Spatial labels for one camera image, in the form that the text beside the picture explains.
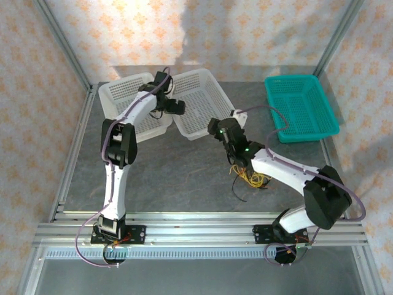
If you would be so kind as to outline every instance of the cable bundle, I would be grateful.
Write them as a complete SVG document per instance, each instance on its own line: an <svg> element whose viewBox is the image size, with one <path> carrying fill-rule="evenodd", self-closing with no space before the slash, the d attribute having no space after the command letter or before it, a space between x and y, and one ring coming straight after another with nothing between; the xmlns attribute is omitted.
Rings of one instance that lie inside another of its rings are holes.
<svg viewBox="0 0 393 295"><path fill-rule="evenodd" d="M234 171L240 178L245 180L245 182L256 189L266 186L266 184L271 180L270 176L257 173L255 171L249 175L245 168L240 168L237 165L232 165L231 169L229 170L229 174L231 174L232 171Z"/></svg>

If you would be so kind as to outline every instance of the robotic arm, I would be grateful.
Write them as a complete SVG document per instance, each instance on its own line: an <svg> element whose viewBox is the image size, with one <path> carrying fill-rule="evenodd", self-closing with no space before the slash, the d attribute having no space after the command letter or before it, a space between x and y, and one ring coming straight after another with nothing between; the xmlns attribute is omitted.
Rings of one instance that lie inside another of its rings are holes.
<svg viewBox="0 0 393 295"><path fill-rule="evenodd" d="M139 88L136 98L115 120L106 119L103 122L101 134L101 151L104 148L105 137L111 124L129 115L121 123L116 124L106 146L106 157L114 166L114 183L112 183L112 167L107 163L106 188L103 210L98 218L98 232L105 237L123 239L126 235L125 225L125 187L130 165L135 161L138 152L136 144L135 126L138 126L151 111L161 111L168 114L183 115L185 111L184 101L169 99L166 95L171 77L166 80L160 89L154 94L149 94L156 86L160 85L167 73L157 72L153 82L144 84Z"/></svg>
<svg viewBox="0 0 393 295"><path fill-rule="evenodd" d="M284 241L291 234L310 226L330 229L351 205L348 193L328 181L284 165L278 159L342 183L337 171L327 165L322 169L302 165L275 153L270 156L264 145L247 140L239 124L242 120L239 115L234 115L224 120L211 119L209 123L209 133L223 142L228 160L246 170L270 175L305 198L304 205L283 211L274 221L273 233L277 241Z"/></svg>

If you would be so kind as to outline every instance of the gray metal surface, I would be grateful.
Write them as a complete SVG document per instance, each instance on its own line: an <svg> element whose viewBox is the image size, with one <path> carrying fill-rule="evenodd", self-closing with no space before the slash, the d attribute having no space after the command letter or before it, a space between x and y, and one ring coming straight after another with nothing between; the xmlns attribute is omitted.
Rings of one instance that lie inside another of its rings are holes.
<svg viewBox="0 0 393 295"><path fill-rule="evenodd" d="M320 77L321 74L324 72L329 61L332 59L333 54L336 52L338 45L340 44L347 30L351 26L351 23L353 19L356 17L363 2L364 0L352 0L351 3L349 3L346 12L343 15L343 18L338 24L336 31L334 32L332 38L327 44L326 49L322 54L321 59L319 60L318 65L316 66L316 69L314 70L313 73L314 76Z"/></svg>
<svg viewBox="0 0 393 295"><path fill-rule="evenodd" d="M262 259L131 260L119 269L46 259L36 294L364 294L350 247L315 248L302 263Z"/></svg>
<svg viewBox="0 0 393 295"><path fill-rule="evenodd" d="M220 85L236 108L267 103L263 82L223 82ZM97 93L64 206L66 211L102 208L105 170L99 144L103 120ZM264 143L268 132L274 129L270 111L251 111L245 129L247 138ZM273 139L271 148L306 165L325 165L318 141L280 144L278 139ZM138 144L138 156L128 175L126 209L135 212L267 212L282 211L303 202L301 195L277 180L273 180L267 190L253 189L237 181L235 192L247 200L247 203L240 202L231 192L235 176L228 175L229 169L222 143L211 136L189 141L172 124L164 135Z"/></svg>

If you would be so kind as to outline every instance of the metal bracket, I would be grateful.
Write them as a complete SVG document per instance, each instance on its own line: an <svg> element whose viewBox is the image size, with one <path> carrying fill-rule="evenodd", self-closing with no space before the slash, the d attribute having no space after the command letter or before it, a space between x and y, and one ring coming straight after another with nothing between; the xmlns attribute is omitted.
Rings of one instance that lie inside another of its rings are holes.
<svg viewBox="0 0 393 295"><path fill-rule="evenodd" d="M288 235L279 240L273 233L273 226L271 224L256 224L252 229L255 238L255 244L270 244L270 243L282 243L282 244L296 244L298 239L302 239L300 243L308 241L308 234L306 229L298 230L296 233Z"/></svg>
<svg viewBox="0 0 393 295"><path fill-rule="evenodd" d="M122 242L123 245L143 245L145 244L146 237L146 226L135 226L126 225L125 235L131 235L131 238L127 241ZM111 244L113 240L108 239L105 235L99 233L98 226L93 226L93 232L91 233L90 244Z"/></svg>

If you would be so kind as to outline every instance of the floral wallpaper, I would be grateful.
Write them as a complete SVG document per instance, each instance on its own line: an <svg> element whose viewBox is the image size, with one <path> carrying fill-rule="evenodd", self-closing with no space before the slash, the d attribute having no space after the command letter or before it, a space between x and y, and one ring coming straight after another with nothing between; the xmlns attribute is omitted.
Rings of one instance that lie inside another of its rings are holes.
<svg viewBox="0 0 393 295"><path fill-rule="evenodd" d="M366 208L365 230L393 294L393 6L365 1L321 82L341 131L331 155Z"/></svg>
<svg viewBox="0 0 393 295"><path fill-rule="evenodd" d="M47 221L85 91L31 0L0 3L0 286Z"/></svg>
<svg viewBox="0 0 393 295"><path fill-rule="evenodd" d="M90 83L163 65L218 81L312 74L350 0L48 0Z"/></svg>

